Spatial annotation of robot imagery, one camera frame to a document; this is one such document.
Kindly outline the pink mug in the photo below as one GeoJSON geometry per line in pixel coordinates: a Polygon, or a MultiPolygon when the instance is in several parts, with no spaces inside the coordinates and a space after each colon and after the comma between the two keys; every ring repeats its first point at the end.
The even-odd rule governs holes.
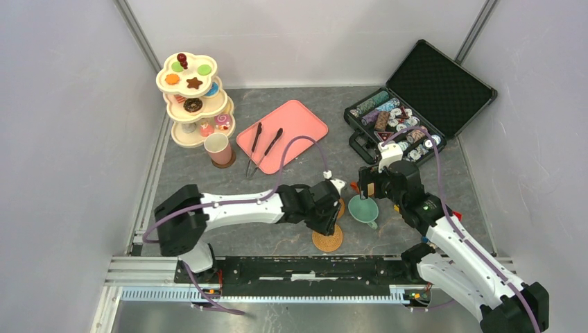
{"type": "Polygon", "coordinates": [[[223,133],[213,133],[204,142],[204,147],[211,160],[219,164],[227,163],[232,154],[228,137],[223,133]]]}

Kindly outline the woven tan round coaster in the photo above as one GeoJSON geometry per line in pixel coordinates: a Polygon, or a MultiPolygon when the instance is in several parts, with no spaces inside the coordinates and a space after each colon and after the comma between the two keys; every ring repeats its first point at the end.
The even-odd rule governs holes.
{"type": "Polygon", "coordinates": [[[343,243],[343,231],[339,225],[335,225],[334,233],[330,236],[325,236],[318,232],[312,233],[313,245],[324,253],[334,252],[339,249],[343,243]]]}

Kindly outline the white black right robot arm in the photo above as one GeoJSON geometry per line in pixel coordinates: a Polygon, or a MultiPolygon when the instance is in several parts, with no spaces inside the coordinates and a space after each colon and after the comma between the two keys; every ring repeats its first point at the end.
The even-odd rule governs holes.
{"type": "Polygon", "coordinates": [[[549,294],[525,283],[470,233],[438,196],[426,192],[417,165],[400,160],[358,170],[361,195],[391,200],[404,222],[436,247],[416,245],[402,253],[405,281],[430,282],[467,309],[483,332],[545,332],[549,294]]]}

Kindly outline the white cupcake toy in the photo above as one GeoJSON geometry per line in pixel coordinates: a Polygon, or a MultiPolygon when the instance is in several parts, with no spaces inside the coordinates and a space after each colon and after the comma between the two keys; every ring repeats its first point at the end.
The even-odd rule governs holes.
{"type": "Polygon", "coordinates": [[[184,133],[192,133],[197,129],[197,125],[196,123],[182,123],[181,129],[184,133]]]}

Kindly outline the pink slice cake toy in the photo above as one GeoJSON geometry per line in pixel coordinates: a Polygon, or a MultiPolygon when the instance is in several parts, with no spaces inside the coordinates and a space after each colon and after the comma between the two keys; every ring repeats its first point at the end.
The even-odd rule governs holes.
{"type": "Polygon", "coordinates": [[[179,104],[183,104],[186,101],[186,98],[184,96],[179,95],[179,94],[176,94],[174,97],[175,97],[175,100],[179,104]]]}

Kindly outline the brown star cookie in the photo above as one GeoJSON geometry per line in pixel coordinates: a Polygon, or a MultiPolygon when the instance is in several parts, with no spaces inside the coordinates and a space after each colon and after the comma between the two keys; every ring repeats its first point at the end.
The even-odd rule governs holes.
{"type": "Polygon", "coordinates": [[[189,89],[199,89],[203,82],[198,77],[187,79],[187,87],[189,89]]]}

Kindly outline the orange flower cookie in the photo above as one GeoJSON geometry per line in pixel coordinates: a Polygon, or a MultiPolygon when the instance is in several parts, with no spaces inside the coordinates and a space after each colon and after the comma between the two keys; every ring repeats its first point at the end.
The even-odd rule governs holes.
{"type": "Polygon", "coordinates": [[[167,85],[176,85],[181,81],[181,78],[177,74],[167,74],[164,80],[167,85]]]}

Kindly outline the blue donut toy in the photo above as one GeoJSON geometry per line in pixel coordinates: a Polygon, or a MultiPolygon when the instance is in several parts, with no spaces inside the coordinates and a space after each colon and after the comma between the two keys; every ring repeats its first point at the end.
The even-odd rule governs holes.
{"type": "Polygon", "coordinates": [[[217,95],[218,91],[219,91],[219,85],[217,82],[213,82],[210,89],[208,90],[208,92],[206,94],[203,95],[203,97],[206,98],[212,98],[215,95],[217,95]]]}

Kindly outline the chocolate donut toy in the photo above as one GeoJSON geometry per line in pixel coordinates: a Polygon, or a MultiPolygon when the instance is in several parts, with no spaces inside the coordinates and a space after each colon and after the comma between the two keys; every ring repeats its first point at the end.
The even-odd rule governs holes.
{"type": "Polygon", "coordinates": [[[203,102],[199,98],[186,99],[183,103],[183,108],[188,113],[199,112],[203,107],[203,102]]]}

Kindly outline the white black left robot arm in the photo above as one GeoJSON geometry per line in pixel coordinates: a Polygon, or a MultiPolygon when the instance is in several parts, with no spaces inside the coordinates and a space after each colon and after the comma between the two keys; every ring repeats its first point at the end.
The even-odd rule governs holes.
{"type": "Polygon", "coordinates": [[[344,181],[331,178],[312,187],[280,185],[256,194],[221,196],[186,185],[154,212],[159,253],[186,262],[200,282],[211,282],[218,264],[212,247],[200,239],[204,232],[245,223],[303,222],[312,231],[331,236],[344,187],[344,181]]]}

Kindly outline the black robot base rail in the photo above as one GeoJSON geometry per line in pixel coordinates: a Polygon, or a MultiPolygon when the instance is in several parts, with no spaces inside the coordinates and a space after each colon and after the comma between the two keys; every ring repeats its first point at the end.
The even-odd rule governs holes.
{"type": "Polygon", "coordinates": [[[424,308],[432,286],[399,257],[276,256],[217,257],[197,273],[178,262],[174,280],[196,281],[214,300],[398,302],[424,308]]]}

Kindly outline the dark brown round coaster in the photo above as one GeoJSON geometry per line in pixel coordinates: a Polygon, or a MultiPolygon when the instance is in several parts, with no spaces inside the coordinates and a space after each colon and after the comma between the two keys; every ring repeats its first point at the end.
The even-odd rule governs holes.
{"type": "Polygon", "coordinates": [[[227,163],[224,163],[224,164],[219,164],[219,163],[215,162],[214,160],[211,160],[211,163],[212,163],[212,164],[213,164],[213,165],[214,165],[216,168],[219,168],[219,169],[226,169],[226,168],[228,168],[228,167],[232,166],[232,165],[233,165],[233,163],[235,162],[235,160],[236,160],[236,153],[235,153],[234,151],[232,151],[231,157],[230,157],[230,159],[229,159],[229,161],[228,161],[227,163]]]}

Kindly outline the small pink cupcake toy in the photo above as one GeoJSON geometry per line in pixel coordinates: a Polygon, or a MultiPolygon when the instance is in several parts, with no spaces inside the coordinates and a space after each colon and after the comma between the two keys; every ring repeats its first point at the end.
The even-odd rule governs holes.
{"type": "Polygon", "coordinates": [[[208,122],[202,122],[199,125],[199,133],[202,137],[208,137],[215,132],[215,127],[208,122]]]}

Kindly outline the pink swirl cake toy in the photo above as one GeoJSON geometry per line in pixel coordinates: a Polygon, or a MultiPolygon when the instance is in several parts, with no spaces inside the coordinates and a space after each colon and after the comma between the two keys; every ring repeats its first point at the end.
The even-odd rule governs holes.
{"type": "Polygon", "coordinates": [[[214,117],[217,130],[229,130],[232,128],[233,118],[230,114],[222,113],[214,117]]]}

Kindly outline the green round cookie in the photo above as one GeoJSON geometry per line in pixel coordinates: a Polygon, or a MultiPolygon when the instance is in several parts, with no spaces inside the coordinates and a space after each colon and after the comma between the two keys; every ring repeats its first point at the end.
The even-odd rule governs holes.
{"type": "Polygon", "coordinates": [[[171,69],[176,73],[180,73],[180,72],[184,71],[183,66],[178,61],[175,61],[171,64],[171,69]]]}
{"type": "Polygon", "coordinates": [[[210,65],[206,65],[206,64],[200,65],[197,68],[197,73],[201,76],[208,76],[212,73],[212,69],[213,69],[213,67],[211,67],[210,65]]]}

